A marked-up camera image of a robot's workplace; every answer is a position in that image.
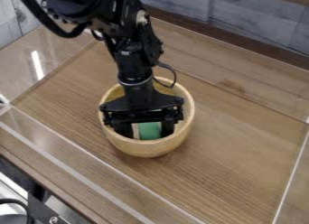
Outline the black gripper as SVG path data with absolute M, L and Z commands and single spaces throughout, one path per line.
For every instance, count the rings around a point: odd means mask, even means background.
M 118 80 L 125 95 L 103 102 L 99 111 L 103 122 L 114 131 L 133 139 L 131 124 L 162 122 L 161 134 L 167 137 L 174 134 L 175 124 L 183 119 L 183 97 L 165 94 L 155 88 L 157 79 Z

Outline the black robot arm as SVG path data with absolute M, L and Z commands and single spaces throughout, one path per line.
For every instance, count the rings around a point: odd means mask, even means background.
M 44 27 L 63 38 L 78 37 L 90 30 L 106 43 L 118 65 L 118 83 L 125 96 L 100 105 L 103 121 L 115 132 L 134 137 L 133 126 L 147 128 L 142 138 L 174 134 L 183 119 L 183 98 L 155 89 L 159 80 L 154 67 L 163 42 L 155 35 L 151 17 L 141 0 L 20 0 Z

